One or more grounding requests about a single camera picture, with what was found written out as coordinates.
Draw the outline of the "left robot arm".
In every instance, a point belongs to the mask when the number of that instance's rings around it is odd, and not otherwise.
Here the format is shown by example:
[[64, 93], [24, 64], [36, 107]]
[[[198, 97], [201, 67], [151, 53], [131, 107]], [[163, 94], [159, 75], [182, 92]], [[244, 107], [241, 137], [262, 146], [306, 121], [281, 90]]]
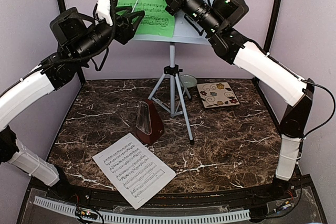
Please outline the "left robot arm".
[[75, 73], [94, 56], [109, 52], [113, 40], [126, 44], [145, 16], [131, 6], [114, 7], [93, 17], [75, 7], [62, 12], [50, 23], [59, 43], [57, 52], [40, 62], [29, 74], [1, 94], [1, 162], [12, 164], [35, 177], [63, 201], [74, 197], [74, 189], [62, 169], [29, 150], [10, 129], [9, 123], [40, 98], [69, 83]]

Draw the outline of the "light blue music stand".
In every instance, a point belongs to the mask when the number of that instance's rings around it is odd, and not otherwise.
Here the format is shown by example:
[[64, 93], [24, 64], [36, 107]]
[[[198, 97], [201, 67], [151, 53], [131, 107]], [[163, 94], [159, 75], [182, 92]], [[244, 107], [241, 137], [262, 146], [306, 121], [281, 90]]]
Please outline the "light blue music stand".
[[[211, 5], [214, 0], [204, 0]], [[177, 12], [174, 16], [175, 28], [173, 37], [163, 37], [155, 35], [137, 35], [139, 40], [162, 41], [167, 40], [170, 44], [170, 63], [163, 69], [163, 76], [170, 77], [170, 105], [166, 107], [166, 111], [171, 117], [178, 115], [187, 115], [185, 98], [190, 97], [187, 88], [183, 87], [180, 81], [182, 71], [175, 62], [175, 44], [177, 42], [194, 42], [193, 34], [198, 33], [206, 39], [206, 32], [195, 21], [185, 16], [183, 11]]]

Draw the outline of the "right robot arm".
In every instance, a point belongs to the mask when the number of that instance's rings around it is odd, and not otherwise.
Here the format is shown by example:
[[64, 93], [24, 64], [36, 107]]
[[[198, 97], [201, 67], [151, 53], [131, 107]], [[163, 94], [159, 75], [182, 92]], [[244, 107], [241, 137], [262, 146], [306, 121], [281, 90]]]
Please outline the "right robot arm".
[[317, 84], [304, 79], [265, 52], [254, 40], [234, 29], [249, 11], [244, 0], [165, 0], [166, 11], [174, 16], [183, 11], [206, 32], [206, 39], [224, 61], [253, 74], [275, 90], [287, 103], [280, 122], [281, 148], [275, 173], [278, 179], [268, 188], [273, 200], [288, 191], [295, 166], [301, 158], [304, 132], [311, 112], [313, 93]]

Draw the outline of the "red wooden metronome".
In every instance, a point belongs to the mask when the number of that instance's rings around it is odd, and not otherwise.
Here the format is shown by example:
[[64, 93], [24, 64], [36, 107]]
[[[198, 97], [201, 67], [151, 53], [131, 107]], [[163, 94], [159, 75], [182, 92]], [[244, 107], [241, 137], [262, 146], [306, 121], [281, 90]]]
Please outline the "red wooden metronome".
[[152, 100], [140, 101], [136, 120], [136, 136], [143, 144], [153, 145], [164, 134], [163, 122]]

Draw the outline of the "white sheet music page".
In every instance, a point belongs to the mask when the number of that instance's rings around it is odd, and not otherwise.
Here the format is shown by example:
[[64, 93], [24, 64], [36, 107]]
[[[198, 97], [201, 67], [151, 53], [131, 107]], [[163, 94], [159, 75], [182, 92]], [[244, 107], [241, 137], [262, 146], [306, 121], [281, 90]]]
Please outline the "white sheet music page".
[[135, 210], [142, 207], [176, 176], [173, 169], [131, 133], [92, 158]]

